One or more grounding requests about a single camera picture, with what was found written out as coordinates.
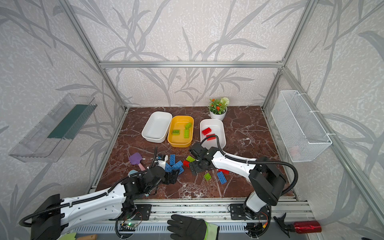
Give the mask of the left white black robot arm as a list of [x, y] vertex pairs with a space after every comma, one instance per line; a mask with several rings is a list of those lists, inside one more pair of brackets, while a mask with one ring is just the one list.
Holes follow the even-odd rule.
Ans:
[[83, 225], [117, 220], [137, 212], [134, 203], [161, 184], [177, 181], [180, 171], [167, 163], [168, 157], [154, 155], [148, 169], [128, 175], [111, 187], [91, 194], [64, 198], [59, 194], [47, 198], [32, 214], [19, 221], [30, 228], [32, 240], [57, 240], [61, 235]]

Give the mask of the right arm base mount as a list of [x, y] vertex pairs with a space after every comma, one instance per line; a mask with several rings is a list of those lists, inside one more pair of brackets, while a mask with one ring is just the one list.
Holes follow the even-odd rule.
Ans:
[[270, 208], [264, 206], [259, 212], [252, 212], [249, 208], [243, 206], [243, 204], [230, 204], [228, 211], [231, 215], [231, 220], [255, 220], [255, 221], [268, 221], [270, 217]]

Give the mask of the small green lego square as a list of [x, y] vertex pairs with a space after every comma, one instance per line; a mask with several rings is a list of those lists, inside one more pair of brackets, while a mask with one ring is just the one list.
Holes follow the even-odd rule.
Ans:
[[206, 179], [206, 181], [209, 181], [212, 178], [212, 176], [209, 173], [207, 173], [204, 175], [204, 178]]

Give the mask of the green lego brick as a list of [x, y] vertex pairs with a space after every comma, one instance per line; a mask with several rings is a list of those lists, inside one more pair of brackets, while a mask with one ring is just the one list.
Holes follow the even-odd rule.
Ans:
[[193, 157], [191, 157], [191, 156], [187, 156], [186, 160], [187, 160], [188, 162], [190, 162], [190, 163], [196, 161], [196, 159], [193, 158]]
[[186, 129], [184, 130], [184, 138], [188, 139], [190, 137], [190, 130]]
[[185, 125], [185, 130], [189, 130], [192, 127], [192, 123], [187, 123]]

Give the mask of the green lego brick top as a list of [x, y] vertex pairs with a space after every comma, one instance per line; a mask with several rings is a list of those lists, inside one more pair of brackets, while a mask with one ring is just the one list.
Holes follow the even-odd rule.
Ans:
[[193, 157], [191, 157], [191, 156], [187, 156], [186, 160], [187, 160], [188, 162], [190, 162], [190, 163], [196, 161], [196, 159], [193, 158]]

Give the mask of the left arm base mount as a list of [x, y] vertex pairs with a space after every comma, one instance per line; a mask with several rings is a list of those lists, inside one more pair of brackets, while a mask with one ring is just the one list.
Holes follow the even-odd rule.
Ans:
[[136, 205], [136, 209], [133, 212], [123, 213], [119, 220], [123, 221], [148, 221], [150, 219], [152, 210], [151, 204], [139, 204]]

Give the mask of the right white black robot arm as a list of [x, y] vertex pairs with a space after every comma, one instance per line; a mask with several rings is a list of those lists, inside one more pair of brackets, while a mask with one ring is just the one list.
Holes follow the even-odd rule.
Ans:
[[[212, 135], [199, 143], [194, 143], [189, 152], [196, 159], [190, 163], [194, 175], [214, 169], [226, 170], [249, 180], [254, 191], [244, 202], [244, 209], [257, 213], [265, 206], [276, 206], [281, 196], [290, 192], [299, 179], [298, 170], [290, 163], [271, 161], [267, 157], [249, 159], [225, 152], [220, 146], [209, 149], [203, 143], [211, 138], [219, 142], [219, 137]], [[286, 166], [294, 173], [294, 179], [286, 187], [287, 178], [277, 166]]]

